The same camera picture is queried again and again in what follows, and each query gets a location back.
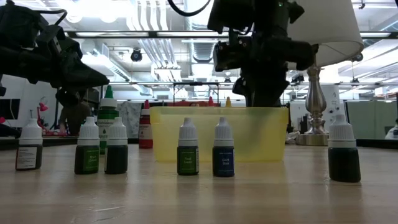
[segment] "white bottle cap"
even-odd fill
[[[22,128],[19,144],[43,144],[42,128],[37,124],[37,119],[31,118],[27,125]]]
[[[185,118],[184,124],[180,127],[178,146],[198,146],[197,128],[191,118]]]
[[[353,127],[343,114],[336,115],[329,127],[329,147],[356,147]]]
[[[150,115],[150,109],[142,109],[141,115]]]
[[[87,117],[86,122],[80,127],[80,135],[77,140],[79,146],[99,146],[100,136],[94,117]]]
[[[114,119],[113,124],[109,127],[108,146],[126,146],[127,145],[127,128],[123,125],[122,118]]]
[[[234,139],[232,128],[228,124],[225,117],[220,117],[220,121],[216,126],[214,147],[233,147]]]
[[[113,107],[116,108],[118,106],[118,101],[112,98],[102,98],[101,102],[99,103],[100,107]]]

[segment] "blue bottle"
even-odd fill
[[[233,177],[235,175],[235,149],[231,126],[221,117],[215,130],[213,147],[213,175]]]

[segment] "lamp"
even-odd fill
[[[306,109],[311,113],[310,128],[298,136],[300,145],[326,146],[328,133],[323,128],[325,97],[319,83],[320,68],[349,60],[363,49],[351,0],[295,0],[305,14],[288,28],[293,40],[318,45],[315,64],[307,70],[309,77]]]

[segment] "yellow bottle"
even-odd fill
[[[227,97],[227,98],[226,98],[225,107],[232,107],[231,98],[230,98],[230,97]]]

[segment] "white lampshade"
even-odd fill
[[[349,60],[364,49],[351,0],[291,1],[302,6],[305,13],[289,25],[289,37],[320,45],[317,67]]]

